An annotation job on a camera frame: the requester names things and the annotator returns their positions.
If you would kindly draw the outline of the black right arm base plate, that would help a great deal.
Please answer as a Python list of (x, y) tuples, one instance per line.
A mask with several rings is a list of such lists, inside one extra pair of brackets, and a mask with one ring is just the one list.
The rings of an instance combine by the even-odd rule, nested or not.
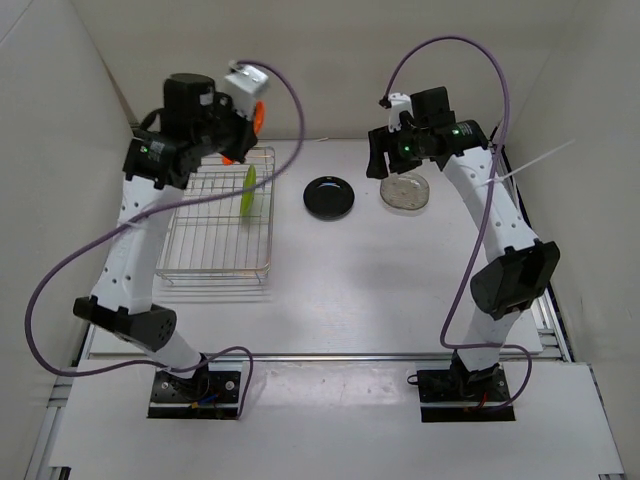
[(479, 386), (462, 387), (447, 369), (418, 370), (407, 377), (418, 388), (422, 423), (513, 422), (514, 408), (498, 406), (510, 399), (504, 370)]

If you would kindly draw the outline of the clear textured glass plate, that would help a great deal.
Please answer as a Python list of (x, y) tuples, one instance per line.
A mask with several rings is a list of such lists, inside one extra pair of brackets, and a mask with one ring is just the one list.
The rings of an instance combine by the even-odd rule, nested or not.
[(407, 196), (391, 196), (381, 197), (382, 205), (385, 210), (393, 215), (402, 217), (416, 217), (422, 215), (430, 198), (426, 197), (407, 197)]

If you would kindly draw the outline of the black plastic plate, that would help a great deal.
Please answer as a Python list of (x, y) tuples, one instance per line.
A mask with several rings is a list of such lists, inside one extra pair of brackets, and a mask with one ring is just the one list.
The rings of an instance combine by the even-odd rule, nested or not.
[(303, 203), (307, 212), (322, 221), (344, 218), (355, 202), (355, 192), (345, 180), (322, 176), (312, 180), (304, 189)]

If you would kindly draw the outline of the orange plastic plate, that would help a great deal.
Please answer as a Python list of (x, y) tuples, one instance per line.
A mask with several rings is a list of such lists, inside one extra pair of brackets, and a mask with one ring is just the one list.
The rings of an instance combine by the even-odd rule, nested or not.
[[(263, 101), (257, 101), (256, 102), (256, 106), (255, 106), (255, 111), (254, 111), (254, 117), (253, 117), (253, 131), (254, 134), (256, 136), (259, 135), (262, 126), (264, 124), (264, 118), (265, 118), (265, 105)], [(224, 165), (232, 165), (232, 164), (236, 164), (235, 160), (231, 160), (225, 156), (222, 157), (222, 163)]]

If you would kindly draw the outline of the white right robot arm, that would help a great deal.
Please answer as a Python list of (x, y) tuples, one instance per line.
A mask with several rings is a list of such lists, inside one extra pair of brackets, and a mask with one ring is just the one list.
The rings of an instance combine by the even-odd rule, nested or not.
[(386, 125), (369, 132), (367, 177), (404, 174), (426, 160), (455, 187), (481, 236), (486, 265), (469, 290), (475, 303), (467, 335), (455, 347), (449, 387), (460, 399), (480, 393), (498, 368), (499, 352), (521, 314), (546, 289), (559, 262), (555, 242), (527, 225), (493, 172), (492, 151), (477, 122), (459, 121), (445, 88), (383, 99)]

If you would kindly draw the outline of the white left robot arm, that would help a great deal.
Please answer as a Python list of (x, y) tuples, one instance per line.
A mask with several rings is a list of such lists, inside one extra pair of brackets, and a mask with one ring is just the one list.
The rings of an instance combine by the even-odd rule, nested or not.
[(172, 74), (163, 105), (134, 129), (125, 158), (119, 222), (103, 271), (75, 316), (127, 341), (175, 377), (188, 400), (206, 395), (203, 359), (176, 331), (176, 313), (153, 302), (153, 278), (172, 214), (204, 157), (243, 161), (256, 145), (256, 104), (268, 77), (252, 67), (226, 75), (220, 86), (200, 74)]

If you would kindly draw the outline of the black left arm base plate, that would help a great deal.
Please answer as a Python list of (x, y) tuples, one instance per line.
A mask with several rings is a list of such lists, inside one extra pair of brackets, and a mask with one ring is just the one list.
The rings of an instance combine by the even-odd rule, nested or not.
[(163, 420), (236, 420), (240, 410), (241, 363), (210, 363), (190, 379), (154, 375), (147, 417)]

